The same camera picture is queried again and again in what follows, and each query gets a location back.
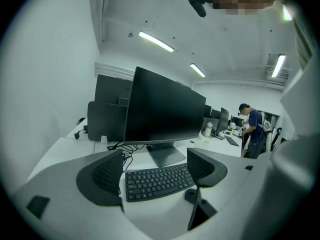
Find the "fluorescent tube light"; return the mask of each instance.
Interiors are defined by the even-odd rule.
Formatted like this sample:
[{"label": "fluorescent tube light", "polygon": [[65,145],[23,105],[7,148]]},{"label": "fluorescent tube light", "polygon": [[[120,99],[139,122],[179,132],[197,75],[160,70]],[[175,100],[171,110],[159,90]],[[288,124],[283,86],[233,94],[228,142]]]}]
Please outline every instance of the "fluorescent tube light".
[{"label": "fluorescent tube light", "polygon": [[206,77],[206,75],[201,72],[201,70],[196,66],[196,64],[192,63],[192,64],[190,64],[190,67],[193,68],[203,78]]},{"label": "fluorescent tube light", "polygon": [[288,11],[288,9],[283,5],[283,18],[286,20],[286,21],[292,21],[292,16],[290,14],[290,12]]},{"label": "fluorescent tube light", "polygon": [[147,33],[144,33],[142,31],[140,31],[139,33],[139,36],[140,37],[143,37],[145,39],[148,39],[149,41],[157,44],[158,46],[161,46],[162,48],[166,49],[167,51],[169,51],[170,53],[172,53],[175,49],[173,49],[171,46],[165,44],[164,42],[160,41],[159,39],[147,34]]},{"label": "fluorescent tube light", "polygon": [[283,63],[285,62],[285,58],[286,58],[286,55],[280,55],[279,56],[278,62],[276,63],[276,66],[274,68],[273,74],[271,76],[272,78],[275,78],[278,75]]}]

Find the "ceiling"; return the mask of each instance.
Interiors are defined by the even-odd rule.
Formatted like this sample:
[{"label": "ceiling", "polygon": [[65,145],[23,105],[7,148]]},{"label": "ceiling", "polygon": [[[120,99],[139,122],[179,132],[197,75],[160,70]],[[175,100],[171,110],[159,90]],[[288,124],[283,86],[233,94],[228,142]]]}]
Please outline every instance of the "ceiling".
[{"label": "ceiling", "polygon": [[[148,58],[158,66],[176,71],[191,81],[203,80],[191,67],[195,63],[205,80],[230,75],[265,77],[278,54],[287,54],[286,72],[299,69],[295,30],[274,8],[254,15],[226,15],[204,5],[201,18],[188,0],[104,0],[101,10],[101,51],[108,43],[123,46],[127,53]],[[175,51],[141,38],[140,31],[162,40]]]}]

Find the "dark pants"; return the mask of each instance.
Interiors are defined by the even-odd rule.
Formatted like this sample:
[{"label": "dark pants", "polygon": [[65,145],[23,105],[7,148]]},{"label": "dark pants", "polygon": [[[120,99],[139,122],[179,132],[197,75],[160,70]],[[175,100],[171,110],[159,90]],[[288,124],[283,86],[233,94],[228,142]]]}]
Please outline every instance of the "dark pants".
[{"label": "dark pants", "polygon": [[257,140],[250,140],[248,149],[245,153],[245,158],[252,158],[257,159],[257,157],[260,155],[265,142],[266,142],[266,134],[262,133],[260,140],[257,142]]}]

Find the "backpack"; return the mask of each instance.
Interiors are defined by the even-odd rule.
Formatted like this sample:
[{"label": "backpack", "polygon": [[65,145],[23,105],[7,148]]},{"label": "backpack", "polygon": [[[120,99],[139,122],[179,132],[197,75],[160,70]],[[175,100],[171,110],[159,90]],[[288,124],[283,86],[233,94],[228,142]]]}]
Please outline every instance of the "backpack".
[{"label": "backpack", "polygon": [[257,125],[260,126],[265,133],[272,132],[271,123],[267,120],[265,112],[260,112],[260,114],[262,117],[262,124],[258,123]]}]

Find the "desk surface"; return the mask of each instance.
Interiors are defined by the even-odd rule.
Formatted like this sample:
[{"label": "desk surface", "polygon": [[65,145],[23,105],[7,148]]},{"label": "desk surface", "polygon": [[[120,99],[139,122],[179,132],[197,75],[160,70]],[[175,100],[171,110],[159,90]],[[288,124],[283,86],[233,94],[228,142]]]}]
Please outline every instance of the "desk surface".
[{"label": "desk surface", "polygon": [[[83,125],[86,124],[87,119],[77,125],[66,138],[60,138],[43,156],[28,180],[51,165],[88,156],[92,153],[106,151],[106,146],[102,146],[99,142],[90,141],[84,131],[81,132],[79,139],[75,139],[74,134],[82,130]],[[170,166],[187,162],[187,148],[200,148],[224,155],[240,157],[242,140],[236,136],[229,136],[232,137],[239,146],[229,144],[226,139],[220,140],[213,137],[203,137],[203,140],[195,138],[175,142],[174,147],[185,155],[186,158]],[[116,142],[109,142],[108,146],[114,144],[116,144]],[[133,161],[128,167],[130,170],[157,168],[146,147],[135,151],[132,157]],[[124,173],[121,176],[119,185],[123,210],[126,217],[145,234],[157,240],[178,237],[187,231],[193,205],[184,200],[184,191],[154,200],[127,202],[125,197]]]}]

